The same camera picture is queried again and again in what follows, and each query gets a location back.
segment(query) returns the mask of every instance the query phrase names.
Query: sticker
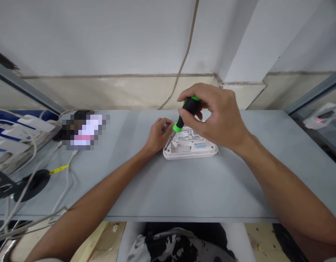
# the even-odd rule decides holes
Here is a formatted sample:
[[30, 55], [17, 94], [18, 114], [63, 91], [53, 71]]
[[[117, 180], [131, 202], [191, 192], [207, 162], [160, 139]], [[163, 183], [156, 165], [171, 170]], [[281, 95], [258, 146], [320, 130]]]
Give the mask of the sticker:
[[199, 140], [202, 137], [197, 134], [193, 129], [182, 130], [180, 133], [177, 133], [178, 141], [187, 141], [187, 140]]
[[61, 167], [59, 167], [59, 168], [57, 168], [57, 169], [54, 169], [53, 171], [50, 171], [50, 175], [52, 175], [52, 174], [55, 174], [55, 173], [57, 173], [57, 172], [60, 172], [60, 171], [62, 171], [62, 170], [64, 170], [64, 169], [66, 169], [66, 168], [68, 168], [70, 165], [66, 165], [66, 166], [61, 166]]
[[194, 148], [207, 148], [207, 145], [204, 142], [194, 143]]

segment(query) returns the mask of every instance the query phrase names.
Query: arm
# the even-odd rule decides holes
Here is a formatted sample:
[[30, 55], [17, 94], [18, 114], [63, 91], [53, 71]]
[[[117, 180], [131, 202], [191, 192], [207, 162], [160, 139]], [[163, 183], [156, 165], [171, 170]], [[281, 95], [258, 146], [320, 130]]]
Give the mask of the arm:
[[[186, 110], [179, 109], [184, 123], [213, 143], [233, 150], [246, 162], [277, 218], [307, 257], [322, 261], [320, 258], [336, 256], [336, 218], [292, 171], [249, 133], [241, 119], [234, 92], [195, 84], [183, 91], [178, 101], [194, 95], [204, 101], [202, 107], [212, 114], [203, 123]], [[319, 250], [324, 253], [320, 258]]]
[[[165, 124], [169, 127], [163, 132]], [[70, 261], [79, 246], [108, 214], [132, 178], [155, 153], [163, 148], [172, 129], [171, 120], [159, 118], [152, 125], [145, 146], [71, 206], [37, 243], [26, 261], [32, 262], [43, 258]]]

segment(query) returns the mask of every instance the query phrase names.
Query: glass panel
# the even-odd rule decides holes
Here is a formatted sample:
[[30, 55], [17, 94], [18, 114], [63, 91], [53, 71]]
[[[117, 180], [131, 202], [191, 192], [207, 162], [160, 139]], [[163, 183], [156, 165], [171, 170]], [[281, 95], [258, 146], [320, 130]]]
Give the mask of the glass panel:
[[336, 162], [336, 89], [292, 118]]
[[0, 171], [11, 175], [33, 155], [33, 140], [39, 149], [47, 142], [44, 138], [49, 141], [53, 135], [47, 137], [31, 126], [23, 126], [22, 130], [19, 115], [41, 116], [45, 121], [58, 117], [1, 80], [0, 109], [3, 109], [0, 110]]

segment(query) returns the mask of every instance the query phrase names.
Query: floor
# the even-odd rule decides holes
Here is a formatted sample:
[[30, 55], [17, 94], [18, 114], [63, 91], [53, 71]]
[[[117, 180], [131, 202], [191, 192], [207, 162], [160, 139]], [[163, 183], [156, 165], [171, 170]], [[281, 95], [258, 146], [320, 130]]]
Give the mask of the floor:
[[[129, 242], [135, 239], [140, 223], [125, 223], [125, 222], [102, 222], [93, 234], [82, 244], [78, 249], [71, 262], [123, 262], [126, 254], [129, 251], [130, 245], [123, 247], [122, 242]], [[47, 223], [40, 223], [32, 227], [29, 231], [42, 228]], [[256, 262], [290, 262], [283, 253], [280, 244], [278, 243], [272, 224], [257, 223], [245, 224], [249, 242], [253, 250]], [[23, 262], [30, 253], [34, 245], [45, 234], [49, 228], [42, 229], [23, 236], [11, 253], [12, 262]], [[7, 243], [3, 252], [0, 254], [0, 261], [4, 251], [7, 250], [11, 241]]]

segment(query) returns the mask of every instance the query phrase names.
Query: yellow tag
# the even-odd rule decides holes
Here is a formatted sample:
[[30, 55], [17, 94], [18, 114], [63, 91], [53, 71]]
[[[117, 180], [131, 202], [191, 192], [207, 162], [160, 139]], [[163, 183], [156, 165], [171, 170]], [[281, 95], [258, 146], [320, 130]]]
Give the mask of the yellow tag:
[[57, 169], [55, 169], [55, 170], [53, 170], [53, 171], [50, 171], [49, 174], [50, 174], [50, 175], [55, 174], [55, 173], [57, 173], [57, 172], [60, 172], [60, 171], [64, 170], [65, 168], [68, 168], [69, 166], [70, 166], [70, 165], [59, 167], [59, 168], [57, 168]]

